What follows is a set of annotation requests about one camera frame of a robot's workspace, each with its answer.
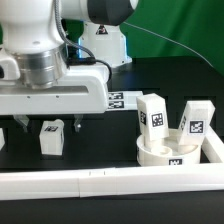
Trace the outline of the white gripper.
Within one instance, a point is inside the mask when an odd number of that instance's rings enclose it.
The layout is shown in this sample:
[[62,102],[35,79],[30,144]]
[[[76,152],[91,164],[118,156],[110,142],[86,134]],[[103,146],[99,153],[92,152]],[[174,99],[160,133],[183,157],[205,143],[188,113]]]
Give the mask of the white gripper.
[[74,129],[81,129],[82,114],[104,113],[109,105],[108,68],[102,64],[71,66],[55,86],[31,89],[24,85],[0,85],[0,115],[14,115],[25,133],[26,115],[76,114]]

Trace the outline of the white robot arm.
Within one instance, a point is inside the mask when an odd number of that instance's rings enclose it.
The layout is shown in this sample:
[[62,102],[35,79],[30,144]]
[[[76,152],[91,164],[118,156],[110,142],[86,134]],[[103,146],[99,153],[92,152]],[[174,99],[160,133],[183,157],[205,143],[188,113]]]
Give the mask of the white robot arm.
[[64,19],[118,26],[138,0],[0,0],[0,116],[100,114],[112,71],[66,38]]

